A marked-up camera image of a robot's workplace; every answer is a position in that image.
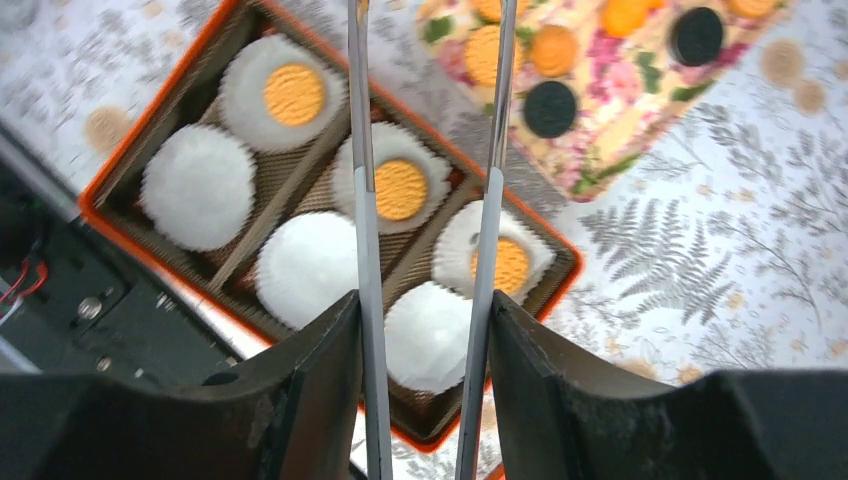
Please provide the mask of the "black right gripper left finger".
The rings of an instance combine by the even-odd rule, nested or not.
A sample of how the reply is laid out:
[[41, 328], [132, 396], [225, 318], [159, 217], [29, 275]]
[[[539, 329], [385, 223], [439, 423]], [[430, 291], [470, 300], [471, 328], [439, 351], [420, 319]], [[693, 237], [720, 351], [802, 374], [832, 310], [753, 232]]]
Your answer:
[[360, 302], [199, 386], [101, 374], [1, 379], [5, 479], [344, 479], [362, 383]]

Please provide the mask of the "floral cookie tray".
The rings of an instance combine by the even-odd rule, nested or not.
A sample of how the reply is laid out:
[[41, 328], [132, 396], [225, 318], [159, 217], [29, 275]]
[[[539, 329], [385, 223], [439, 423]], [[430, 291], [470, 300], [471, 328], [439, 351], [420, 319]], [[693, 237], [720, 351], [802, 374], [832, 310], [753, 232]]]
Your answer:
[[[650, 144], [666, 132], [741, 55], [790, 9], [780, 1], [770, 15], [746, 19], [725, 1], [651, 1], [645, 23], [626, 38], [606, 35], [600, 15], [607, 1], [531, 1], [516, 19], [509, 135], [517, 150], [567, 198], [588, 202], [631, 168]], [[706, 6], [724, 25], [717, 60], [686, 67], [670, 54], [672, 24], [689, 9]], [[529, 55], [535, 33], [561, 25], [577, 37], [576, 62], [560, 77], [545, 77]], [[572, 129], [543, 139], [523, 120], [523, 104], [539, 83], [557, 81], [577, 97]]]

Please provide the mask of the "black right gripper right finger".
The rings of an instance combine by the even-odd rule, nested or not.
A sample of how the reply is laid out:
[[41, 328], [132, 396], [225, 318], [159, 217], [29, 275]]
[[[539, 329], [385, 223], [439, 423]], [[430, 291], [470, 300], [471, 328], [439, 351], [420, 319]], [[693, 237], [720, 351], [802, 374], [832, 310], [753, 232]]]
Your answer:
[[489, 364], [509, 479], [843, 479], [843, 370], [719, 370], [672, 387], [497, 294]]

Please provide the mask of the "metal tongs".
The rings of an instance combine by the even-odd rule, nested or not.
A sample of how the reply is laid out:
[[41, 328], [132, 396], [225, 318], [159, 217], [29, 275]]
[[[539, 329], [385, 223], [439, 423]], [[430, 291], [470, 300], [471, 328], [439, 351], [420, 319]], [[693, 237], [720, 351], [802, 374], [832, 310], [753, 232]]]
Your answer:
[[[363, 365], [366, 394], [367, 473], [372, 479], [393, 476], [390, 449], [386, 345], [383, 323], [382, 278], [376, 212], [375, 162], [370, 121], [368, 79], [368, 11], [366, 1], [350, 1], [348, 10], [351, 153], [357, 239], [358, 291], [363, 324]], [[470, 337], [462, 397], [460, 436], [455, 476], [473, 479], [487, 365], [489, 317], [494, 297], [499, 222], [505, 188], [507, 128], [512, 92], [517, 4], [505, 1], [498, 43], [494, 116], [491, 128], [482, 225], [478, 245]]]

